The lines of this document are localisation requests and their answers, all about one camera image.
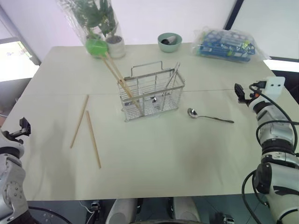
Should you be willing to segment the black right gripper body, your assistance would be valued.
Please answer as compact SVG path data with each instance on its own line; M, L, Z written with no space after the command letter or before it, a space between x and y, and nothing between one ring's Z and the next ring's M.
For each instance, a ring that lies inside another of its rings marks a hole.
M245 98L244 101L241 101L240 104L246 104L249 105L254 99L256 99L258 97L257 93L250 93L249 94L249 98Z

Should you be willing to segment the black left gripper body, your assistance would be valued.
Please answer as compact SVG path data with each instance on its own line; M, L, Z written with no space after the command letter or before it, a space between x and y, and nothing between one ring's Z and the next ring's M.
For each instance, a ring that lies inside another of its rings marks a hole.
M8 140L15 141L15 142L18 142L20 144L24 143L22 139L20 139L20 140L16 139L17 137L20 137L20 136L23 135L23 131L22 130L16 131L14 133L9 133L9 131L2 131L2 134Z

